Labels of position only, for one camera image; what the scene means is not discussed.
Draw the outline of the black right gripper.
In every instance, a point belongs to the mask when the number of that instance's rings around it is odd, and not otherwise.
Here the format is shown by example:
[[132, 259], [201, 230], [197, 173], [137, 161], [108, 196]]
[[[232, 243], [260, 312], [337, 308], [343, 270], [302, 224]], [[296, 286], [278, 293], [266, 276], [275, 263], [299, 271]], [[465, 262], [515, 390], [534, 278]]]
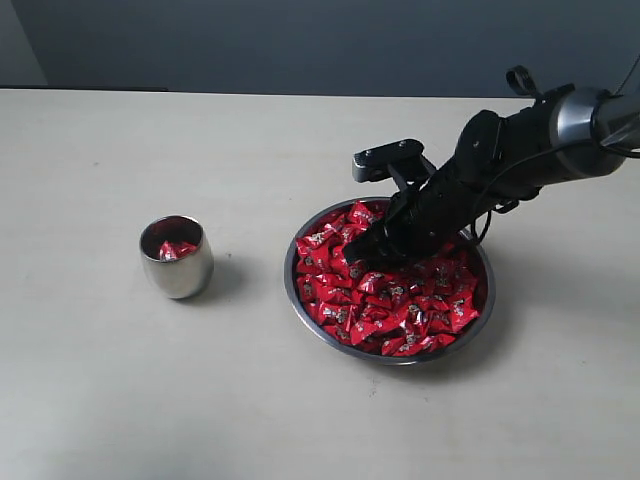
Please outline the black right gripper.
[[349, 265], [396, 268], [435, 254], [471, 223], [480, 191], [456, 180], [429, 181], [410, 202], [389, 212], [342, 248]]

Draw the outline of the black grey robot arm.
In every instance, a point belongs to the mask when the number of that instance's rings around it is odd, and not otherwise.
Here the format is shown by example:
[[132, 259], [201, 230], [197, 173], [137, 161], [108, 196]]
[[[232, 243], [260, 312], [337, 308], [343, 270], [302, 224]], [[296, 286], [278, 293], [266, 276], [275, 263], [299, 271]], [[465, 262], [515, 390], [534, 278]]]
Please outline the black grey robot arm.
[[572, 84], [541, 92], [521, 65], [508, 70], [506, 80], [533, 104], [507, 117], [490, 110], [474, 115], [441, 167], [414, 139], [355, 154], [355, 181], [391, 178], [398, 190], [383, 217], [346, 244], [348, 263], [404, 266], [435, 254], [464, 228], [480, 243], [486, 232], [478, 218], [505, 214], [545, 186], [607, 176], [638, 158], [637, 93]]

